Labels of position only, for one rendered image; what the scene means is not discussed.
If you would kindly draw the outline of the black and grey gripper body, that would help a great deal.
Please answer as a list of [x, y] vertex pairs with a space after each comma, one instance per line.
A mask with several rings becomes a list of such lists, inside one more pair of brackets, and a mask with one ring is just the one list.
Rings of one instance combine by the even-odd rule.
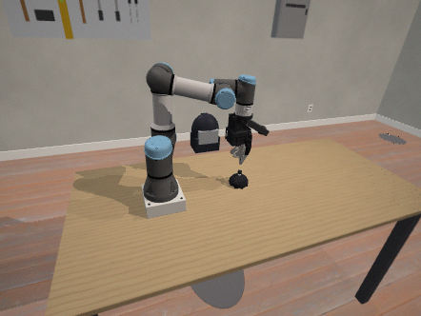
[[[239, 116], [234, 113], [229, 114], [229, 123], [226, 127], [225, 139], [233, 146], [240, 147], [245, 145], [249, 141], [249, 137], [252, 139], [251, 128], [246, 126], [248, 120], [252, 119], [252, 116]], [[242, 120], [241, 119], [247, 119]]]

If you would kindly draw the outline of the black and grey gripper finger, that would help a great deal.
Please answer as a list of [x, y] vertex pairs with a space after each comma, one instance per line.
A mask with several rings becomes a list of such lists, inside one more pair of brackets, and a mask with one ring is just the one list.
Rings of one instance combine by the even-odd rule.
[[233, 157], [235, 158], [241, 158], [240, 165], [243, 164], [246, 157], [249, 155], [251, 151], [251, 141], [252, 139], [249, 137], [249, 141], [245, 143], [245, 145], [241, 145], [239, 149], [233, 154]]
[[[230, 154], [234, 154], [238, 149], [239, 147], [235, 146], [234, 148], [231, 149]], [[241, 158], [239, 158], [239, 165], [240, 165], [240, 160]]]

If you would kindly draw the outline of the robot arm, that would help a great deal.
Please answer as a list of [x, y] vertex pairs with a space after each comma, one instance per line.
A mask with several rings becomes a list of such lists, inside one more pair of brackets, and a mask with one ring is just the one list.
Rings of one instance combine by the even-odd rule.
[[177, 77], [166, 63], [155, 65], [146, 77], [152, 93], [153, 123], [150, 125], [151, 138], [144, 147], [148, 176], [143, 191], [147, 200], [165, 203], [174, 199], [179, 192], [172, 172], [172, 155], [177, 137], [171, 119], [171, 97], [179, 95], [206, 101], [221, 109], [230, 109], [236, 98], [235, 114], [251, 116], [256, 78], [240, 75], [238, 80], [210, 79], [207, 84]]

